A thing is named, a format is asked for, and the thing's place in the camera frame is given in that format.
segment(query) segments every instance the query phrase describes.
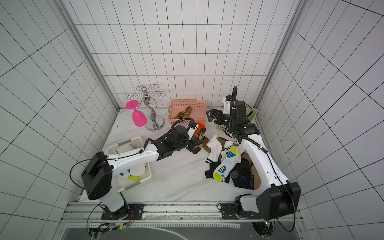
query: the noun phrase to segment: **cable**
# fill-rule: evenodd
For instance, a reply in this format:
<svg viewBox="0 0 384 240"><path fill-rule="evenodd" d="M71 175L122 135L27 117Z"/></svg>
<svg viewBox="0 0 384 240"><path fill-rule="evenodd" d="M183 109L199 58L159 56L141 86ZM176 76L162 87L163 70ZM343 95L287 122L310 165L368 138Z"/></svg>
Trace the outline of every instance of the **cable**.
<svg viewBox="0 0 384 240"><path fill-rule="evenodd" d="M242 138L242 139L244 139L244 140L247 140L247 141L249 141L249 142L255 144L261 151L263 151L263 152L267 155L267 157L268 157L268 159L269 159L269 162L270 162L270 164L271 164L271 166L272 166L273 172L274 172L275 175L277 176L277 173L276 173L276 171L275 171L275 168L273 167L273 164L272 164L272 160L271 160L271 158L269 157L269 155L268 155L268 151L267 151L265 148L263 148L263 147L260 148L261 145L260 145L258 142L254 141L253 139L250 139L249 137L246 137L246 136L243 136L243 135L239 135L239 134L232 134L232 136L234 136L234 137L239 137L239 138ZM292 229L291 229L291 230L287 230L287 229L280 223L280 221L279 221L278 219L276 219L276 220L277 220L278 223L280 223L281 227L282 227L284 230L286 230L287 232L292 232L292 231L294 230L294 228L295 228L295 222L296 222L295 202L293 201L293 197L292 197L291 193L288 191L288 189L285 187L285 185L282 183L282 181L280 180L280 178L279 178L278 176L277 176L277 179L279 180L279 182L281 183L281 185L285 188L285 190L287 191L288 195L291 197L291 200L292 200L292 204L293 204L293 226L292 226Z"/></svg>
<svg viewBox="0 0 384 240"><path fill-rule="evenodd" d="M182 235L178 234L177 232L170 231L168 229L162 229L162 228L157 228L157 227L147 227L147 226L132 226L132 227L135 227L135 228L149 228L149 229L155 229L155 230L159 230L159 231L169 232L169 233L175 234L176 236L182 238L183 240L188 240L186 237L183 237Z"/></svg>
<svg viewBox="0 0 384 240"><path fill-rule="evenodd" d="M87 233L88 233L88 235L89 235L90 237L92 237L92 235L91 235L91 232L88 230L88 220L89 220L89 218L91 217L92 212L95 210L95 208L97 208L97 206L100 206L100 204L101 204L101 202L100 202L98 205L96 205L96 206L92 209L91 213L89 214L89 216L88 216L88 218L87 218L87 224L85 225L85 228L86 228Z"/></svg>

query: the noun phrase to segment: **orange object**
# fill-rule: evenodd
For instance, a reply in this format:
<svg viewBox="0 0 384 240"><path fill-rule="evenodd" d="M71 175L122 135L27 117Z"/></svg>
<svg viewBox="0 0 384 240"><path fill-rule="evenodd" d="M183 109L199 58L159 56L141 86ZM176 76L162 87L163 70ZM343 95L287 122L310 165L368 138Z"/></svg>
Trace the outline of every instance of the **orange object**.
<svg viewBox="0 0 384 240"><path fill-rule="evenodd" d="M205 128L205 125L202 124L201 122L197 122L197 124L198 124L199 126L198 126L197 130L193 133L193 135L196 136L196 137L197 137L197 134L200 132L200 130L201 130L202 128Z"/></svg>

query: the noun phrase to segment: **table surface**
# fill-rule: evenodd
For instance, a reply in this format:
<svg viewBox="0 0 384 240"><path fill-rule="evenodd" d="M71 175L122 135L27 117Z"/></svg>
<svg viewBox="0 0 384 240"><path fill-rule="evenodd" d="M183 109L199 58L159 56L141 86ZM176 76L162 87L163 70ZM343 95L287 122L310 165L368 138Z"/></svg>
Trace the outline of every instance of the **table surface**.
<svg viewBox="0 0 384 240"><path fill-rule="evenodd" d="M146 116L149 109L138 108ZM140 136L143 142L147 138L157 139L167 132L170 124L167 120L166 108L156 109L158 116L164 118L165 126L157 132L150 132L145 127L136 127L132 120L133 110L120 110L111 132L104 144L103 151L111 145L123 142L133 137ZM223 132L216 129L213 122L206 122L207 131L204 136L211 139L217 134L229 140ZM202 149L193 154L187 149L174 152L172 156L159 161L150 162L153 180L140 184L123 193L128 202L160 202L160 201L226 201L232 202L236 196L253 193L254 190L237 188L232 180L230 183L218 182L207 179L205 171L209 170L209 164L203 162L208 152Z"/></svg>

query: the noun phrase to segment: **white basket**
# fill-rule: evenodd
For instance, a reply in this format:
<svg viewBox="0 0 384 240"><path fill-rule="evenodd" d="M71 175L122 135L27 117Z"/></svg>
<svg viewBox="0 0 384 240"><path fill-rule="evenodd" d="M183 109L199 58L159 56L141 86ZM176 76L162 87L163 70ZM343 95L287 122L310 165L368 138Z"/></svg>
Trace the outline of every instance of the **white basket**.
<svg viewBox="0 0 384 240"><path fill-rule="evenodd" d="M120 142L118 144L110 146L107 152L108 154L129 153L129 152L134 152L137 149L142 148L143 146L144 145L141 137L134 137L127 141Z"/></svg>

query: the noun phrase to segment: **yellow basket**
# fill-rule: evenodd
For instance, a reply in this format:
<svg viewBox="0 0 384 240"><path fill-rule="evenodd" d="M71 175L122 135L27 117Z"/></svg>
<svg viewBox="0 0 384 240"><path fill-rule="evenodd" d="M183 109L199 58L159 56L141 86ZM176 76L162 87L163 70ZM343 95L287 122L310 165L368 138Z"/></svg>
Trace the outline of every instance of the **yellow basket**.
<svg viewBox="0 0 384 240"><path fill-rule="evenodd" d="M257 114L257 109L256 108L247 108L245 110L245 113L248 115L251 111L253 111L253 113L248 117L249 121L250 122L253 122L253 119L255 118L256 114ZM224 129L225 129L225 126L223 125L216 125L216 128L222 132L224 132Z"/></svg>

